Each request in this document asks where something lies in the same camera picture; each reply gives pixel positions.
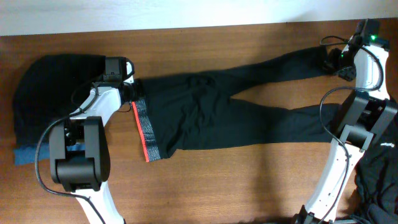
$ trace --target blue cloth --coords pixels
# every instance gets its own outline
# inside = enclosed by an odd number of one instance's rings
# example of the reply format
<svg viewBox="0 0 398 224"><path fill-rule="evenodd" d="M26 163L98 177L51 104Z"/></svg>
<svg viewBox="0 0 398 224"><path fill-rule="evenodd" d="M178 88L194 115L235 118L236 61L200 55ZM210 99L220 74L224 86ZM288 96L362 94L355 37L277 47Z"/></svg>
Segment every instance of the blue cloth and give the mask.
<svg viewBox="0 0 398 224"><path fill-rule="evenodd" d="M36 153L36 144L29 144L21 146L17 149L14 149L15 160L14 164L16 166L25 165L34 163L35 161L35 153ZM74 146L67 146L68 151L83 151L85 150L84 144L76 144ZM50 158L49 144L42 143L39 154L39 161L43 159Z"/></svg>

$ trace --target black trousers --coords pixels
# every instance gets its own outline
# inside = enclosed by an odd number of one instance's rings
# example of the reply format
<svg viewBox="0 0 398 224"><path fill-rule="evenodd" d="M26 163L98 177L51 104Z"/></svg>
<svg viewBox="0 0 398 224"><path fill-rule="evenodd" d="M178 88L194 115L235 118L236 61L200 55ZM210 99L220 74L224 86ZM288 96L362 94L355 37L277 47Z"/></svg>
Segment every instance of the black trousers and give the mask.
<svg viewBox="0 0 398 224"><path fill-rule="evenodd" d="M326 75L324 47L228 70L142 80L145 98L133 103L147 161L176 149L217 149L271 142L329 142L318 106L294 110L256 105L231 96L270 82ZM325 105L326 124L338 105Z"/></svg>

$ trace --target black cable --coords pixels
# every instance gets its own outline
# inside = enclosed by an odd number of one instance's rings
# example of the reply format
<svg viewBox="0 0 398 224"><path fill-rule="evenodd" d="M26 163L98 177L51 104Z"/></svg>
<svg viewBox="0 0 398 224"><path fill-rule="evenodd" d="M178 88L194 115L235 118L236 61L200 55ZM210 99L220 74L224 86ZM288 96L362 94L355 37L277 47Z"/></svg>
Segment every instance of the black cable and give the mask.
<svg viewBox="0 0 398 224"><path fill-rule="evenodd" d="M75 101L73 100L76 93L78 91L80 91L84 86L87 86L88 84L91 84L94 81L98 81L103 77L103 75L98 75L97 77L91 78L89 80L87 80L86 82L84 82L83 84L81 84L80 86L78 86L72 93L72 95L70 95L70 102L75 105L77 108L79 108L79 105L77 103L75 103Z"/></svg>
<svg viewBox="0 0 398 224"><path fill-rule="evenodd" d="M343 42L324 44L323 41L324 41L325 39L328 39L328 38L336 38L336 39L342 40ZM320 41L320 45L322 45L322 46L352 45L352 46L357 47L357 48L359 48L359 49L361 49L361 50L364 50L364 51L365 51L366 53L368 53L368 54L375 60L375 62L376 62L377 66L378 66L378 68L379 68L379 80L377 81L377 85L376 85L375 87L373 87L373 88L359 88L359 87L352 87L352 86L341 86L341 87L334 88L334 89L328 91L328 92L322 97L322 99L321 99L321 101L320 101L320 104L319 104L319 121L321 122L321 125L322 125L323 129L324 129L330 136L332 136L332 138L335 139L335 140L338 142L338 144L339 144L340 146L343 147L343 149L344 149L344 151L345 151L345 154L346 154L346 157L347 157L347 160L346 160L346 170L345 170L345 174L344 174L343 181L342 181L342 183L341 183L340 189L339 189L339 191L338 191L338 193L337 193L336 199L335 199L335 201L333 202L332 206L329 208L328 212L327 212L327 213L323 216L323 218L318 222L318 224L321 224L321 222L329 215L329 213L330 213L330 212L333 210L333 208L336 206L337 200L338 200L339 196L341 195L341 193L342 193L342 191L343 191L344 182L345 182L345 180L346 180L346 178L347 178L347 176L348 176L349 159L350 159L350 157L351 157L351 155L348 153L348 150L347 150L347 147L345 146L345 144L344 144L337 136L335 136L332 132L330 132L330 131L328 130L328 128L325 126L325 124L323 123L323 121L322 121L322 104L323 104L323 102L325 101L326 97L327 97L328 95L330 95L331 93L335 92L335 91L338 91L338 90L374 91L374 90L380 89L380 87L381 87L381 85L382 85L382 83L383 83L383 81L384 81L384 72L383 72L383 67L382 67L382 65L381 65L381 63L380 63L380 60L379 60L372 52L370 52L368 49L366 49L366 48L364 48L364 47L362 47L362 46L359 46L359 45L357 45L357 44L349 43L348 40L346 40L346 39L344 39L344 38L341 38L341 37L337 37L337 36L327 36L327 37L324 37L324 38Z"/></svg>
<svg viewBox="0 0 398 224"><path fill-rule="evenodd" d="M52 124L50 124L50 125L45 129L45 131L44 131L43 134L41 135L41 137L40 137L40 139L39 139L39 142L37 143L37 147L36 147L36 153L35 153L35 172L36 172L37 181L39 181L40 186L41 186L45 191L47 191L47 192L49 192L49 193L51 193L51 194L54 194L54 195L58 195L58 196L81 198L81 199L85 200L85 201L88 202L88 203L90 204L90 206L93 208L94 212L97 214L97 216L98 216L99 219L102 221L102 223L105 224L105 221L104 221L103 217L101 216L101 214L99 213L99 211L95 208L95 206L94 206L93 202L91 202L90 198L85 197L85 196L82 196L82 195L73 195L73 194L70 194L70 193L57 192L57 191L55 191L55 190L49 189L49 188L43 183L43 180L42 180L42 178L41 178L41 176L40 176L40 172L39 172L39 154L40 154L40 146L42 145L42 141L43 141L44 137L51 131L51 129L52 129L54 126L60 124L61 122L65 121L66 119L69 119L69 118L71 118L71 117L74 117L74 116L77 116L77 115L79 115L79 114L84 113L88 108L90 108L90 107L93 105L93 103L94 103L95 100L97 99L98 95L99 95L99 94L98 94L98 87L95 86L95 96L94 96L94 98L90 101L90 103L89 103L86 107L84 107L83 109L79 108L80 110L79 110L78 112L72 113L72 114L70 114L70 115L68 115L68 116L65 116L65 117L63 117L63 118L61 118L61 119L58 119L58 120L54 121Z"/></svg>

